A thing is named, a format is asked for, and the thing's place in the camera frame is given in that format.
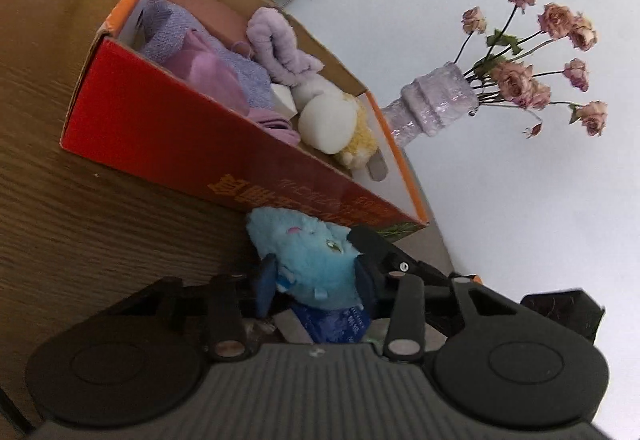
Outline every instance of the white sponge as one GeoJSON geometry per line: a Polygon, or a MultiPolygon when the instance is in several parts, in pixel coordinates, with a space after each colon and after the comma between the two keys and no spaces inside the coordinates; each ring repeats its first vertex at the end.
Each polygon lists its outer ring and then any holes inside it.
{"type": "Polygon", "coordinates": [[[273,92],[273,111],[279,113],[287,120],[291,120],[298,114],[296,105],[291,96],[291,88],[284,84],[271,83],[273,92]]]}
{"type": "Polygon", "coordinates": [[[340,92],[325,93],[305,106],[298,121],[298,132],[305,144],[329,155],[338,153],[356,130],[357,106],[340,92]]]}
{"type": "Polygon", "coordinates": [[[331,81],[328,81],[322,75],[315,74],[298,86],[291,89],[293,101],[299,112],[306,104],[321,94],[332,94],[335,97],[342,97],[342,90],[331,81]]]}

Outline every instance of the wood grain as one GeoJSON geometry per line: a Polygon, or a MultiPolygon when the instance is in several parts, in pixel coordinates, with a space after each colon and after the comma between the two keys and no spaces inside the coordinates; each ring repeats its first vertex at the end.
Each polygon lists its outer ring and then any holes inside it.
{"type": "MultiPolygon", "coordinates": [[[[0,386],[44,340],[162,276],[252,259],[244,216],[62,151],[66,107],[118,0],[0,0],[0,386]]],[[[16,438],[0,420],[0,438],[16,438]]]]}

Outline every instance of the glass vase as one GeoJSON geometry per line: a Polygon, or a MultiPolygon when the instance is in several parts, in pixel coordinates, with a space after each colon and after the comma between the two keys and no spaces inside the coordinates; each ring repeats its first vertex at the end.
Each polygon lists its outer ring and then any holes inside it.
{"type": "Polygon", "coordinates": [[[460,68],[446,63],[402,87],[400,98],[382,109],[396,144],[440,130],[478,108],[478,98],[460,68]]]}

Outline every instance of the fluffy yellow fur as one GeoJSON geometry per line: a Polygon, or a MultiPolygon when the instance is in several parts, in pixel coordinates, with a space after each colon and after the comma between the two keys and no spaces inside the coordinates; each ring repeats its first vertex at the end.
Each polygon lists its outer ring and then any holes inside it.
{"type": "Polygon", "coordinates": [[[367,110],[354,97],[345,94],[345,98],[353,99],[358,105],[356,129],[349,143],[335,156],[336,160],[348,169],[362,169],[378,149],[378,142],[367,124],[367,110]]]}

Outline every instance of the red cardboard box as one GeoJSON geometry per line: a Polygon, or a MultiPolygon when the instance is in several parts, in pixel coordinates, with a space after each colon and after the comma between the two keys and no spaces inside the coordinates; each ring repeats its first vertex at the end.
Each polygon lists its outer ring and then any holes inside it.
{"type": "MultiPolygon", "coordinates": [[[[274,6],[219,1],[247,19],[274,6]]],[[[378,181],[368,170],[350,177],[277,140],[143,58],[133,48],[145,2],[120,0],[98,31],[69,106],[64,149],[238,210],[287,207],[346,226],[369,224],[390,238],[427,223],[420,189],[373,96],[295,19],[287,16],[298,45],[324,62],[322,75],[365,101],[387,170],[378,181]]]]}

